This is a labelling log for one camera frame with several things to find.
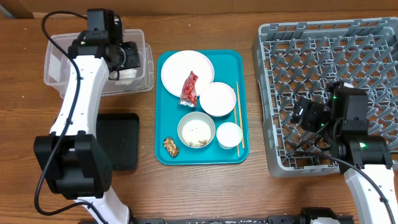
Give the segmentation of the red snack wrapper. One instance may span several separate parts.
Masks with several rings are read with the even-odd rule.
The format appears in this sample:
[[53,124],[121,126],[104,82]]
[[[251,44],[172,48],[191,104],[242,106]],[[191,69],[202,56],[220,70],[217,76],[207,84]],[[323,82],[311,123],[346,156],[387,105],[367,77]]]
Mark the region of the red snack wrapper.
[[183,84],[182,92],[178,101],[180,105],[189,107],[197,106],[198,97],[195,88],[197,80],[198,76],[191,71]]

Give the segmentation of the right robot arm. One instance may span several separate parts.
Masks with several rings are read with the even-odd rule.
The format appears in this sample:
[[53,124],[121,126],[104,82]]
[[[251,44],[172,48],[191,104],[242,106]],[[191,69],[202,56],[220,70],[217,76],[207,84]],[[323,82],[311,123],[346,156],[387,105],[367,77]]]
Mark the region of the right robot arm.
[[297,144],[292,154],[337,162],[354,198],[361,223],[397,223],[393,161],[382,136],[368,133],[368,94],[345,82],[329,83],[325,104],[301,98],[291,123],[327,143],[326,151],[306,152]]

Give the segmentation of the white paper cup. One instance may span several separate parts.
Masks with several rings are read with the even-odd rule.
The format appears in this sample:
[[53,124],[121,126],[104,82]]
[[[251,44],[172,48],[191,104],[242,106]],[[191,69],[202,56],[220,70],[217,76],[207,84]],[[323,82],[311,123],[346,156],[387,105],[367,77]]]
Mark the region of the white paper cup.
[[236,147],[236,137],[235,137],[235,124],[232,122],[225,122],[221,124],[216,130],[216,138],[221,148],[223,149],[232,149]]

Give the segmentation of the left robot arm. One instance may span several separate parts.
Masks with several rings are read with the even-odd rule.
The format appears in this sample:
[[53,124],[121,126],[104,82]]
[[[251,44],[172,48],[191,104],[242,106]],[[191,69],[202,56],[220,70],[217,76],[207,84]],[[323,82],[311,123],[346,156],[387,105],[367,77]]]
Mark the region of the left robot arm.
[[109,80],[127,85],[140,66],[134,42],[123,40],[120,16],[89,9],[87,29],[62,50],[71,64],[61,110],[50,132],[38,136],[34,153],[42,170],[39,185],[82,206],[99,223],[133,223],[131,209],[111,186],[112,165],[96,138],[100,99]]

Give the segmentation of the white tissue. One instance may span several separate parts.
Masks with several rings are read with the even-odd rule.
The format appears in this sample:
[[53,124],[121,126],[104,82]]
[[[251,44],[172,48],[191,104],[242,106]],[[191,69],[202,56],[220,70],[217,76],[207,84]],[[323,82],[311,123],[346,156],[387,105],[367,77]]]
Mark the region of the white tissue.
[[116,85],[130,85],[136,78],[137,70],[134,68],[110,73],[110,78],[116,80]]

